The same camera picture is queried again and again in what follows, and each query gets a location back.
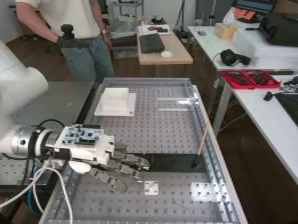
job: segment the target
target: mounting hole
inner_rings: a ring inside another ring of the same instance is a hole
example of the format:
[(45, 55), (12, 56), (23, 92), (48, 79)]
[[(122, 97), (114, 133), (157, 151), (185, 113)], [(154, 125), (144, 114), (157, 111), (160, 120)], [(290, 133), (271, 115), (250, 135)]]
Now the mounting hole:
[(25, 140), (20, 140), (20, 145), (25, 145)]

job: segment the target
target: white t-shirt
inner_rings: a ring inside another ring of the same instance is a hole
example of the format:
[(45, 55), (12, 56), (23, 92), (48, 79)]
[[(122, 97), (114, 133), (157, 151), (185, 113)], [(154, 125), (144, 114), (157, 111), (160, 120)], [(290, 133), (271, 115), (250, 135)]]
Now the white t-shirt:
[(16, 2), (28, 3), (40, 10), (52, 31), (60, 36), (64, 24), (73, 25), (74, 37), (78, 39), (100, 35), (89, 0), (16, 0)]

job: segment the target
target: cardboard box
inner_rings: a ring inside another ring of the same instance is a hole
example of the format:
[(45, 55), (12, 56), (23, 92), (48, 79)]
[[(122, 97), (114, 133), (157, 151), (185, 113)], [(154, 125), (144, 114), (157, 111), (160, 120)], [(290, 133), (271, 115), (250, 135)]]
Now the cardboard box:
[(221, 39), (231, 39), (234, 36), (235, 28), (233, 26), (225, 26), (222, 23), (215, 24), (214, 34)]

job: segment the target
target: keyboard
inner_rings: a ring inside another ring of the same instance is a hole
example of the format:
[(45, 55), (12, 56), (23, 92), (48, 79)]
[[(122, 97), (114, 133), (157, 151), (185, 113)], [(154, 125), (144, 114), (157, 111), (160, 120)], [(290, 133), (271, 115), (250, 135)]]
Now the keyboard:
[(298, 126), (298, 94), (279, 93), (275, 95), (275, 97)]
[(141, 36), (140, 46), (142, 53), (162, 52), (165, 50), (165, 45), (158, 33)]

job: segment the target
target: person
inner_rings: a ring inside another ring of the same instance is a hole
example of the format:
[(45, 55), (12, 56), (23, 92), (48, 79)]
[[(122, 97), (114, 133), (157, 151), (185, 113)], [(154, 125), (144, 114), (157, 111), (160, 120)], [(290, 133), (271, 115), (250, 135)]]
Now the person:
[[(112, 43), (97, 0), (16, 0), (16, 12), (20, 22), (61, 47), (74, 81), (101, 82), (114, 76), (108, 52)], [(65, 24), (73, 26), (72, 40), (62, 38)]]

